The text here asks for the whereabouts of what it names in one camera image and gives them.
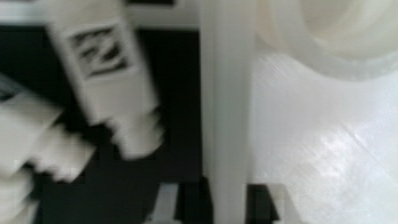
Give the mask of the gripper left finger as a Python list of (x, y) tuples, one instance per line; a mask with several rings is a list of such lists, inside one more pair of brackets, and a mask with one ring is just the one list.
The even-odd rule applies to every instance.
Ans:
[(177, 183), (161, 183), (156, 194), (154, 208), (143, 224), (181, 224), (175, 219)]

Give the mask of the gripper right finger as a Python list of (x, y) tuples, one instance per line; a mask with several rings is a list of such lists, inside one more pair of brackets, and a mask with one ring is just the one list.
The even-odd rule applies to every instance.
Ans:
[(282, 184), (250, 184), (246, 186), (246, 224), (301, 224)]

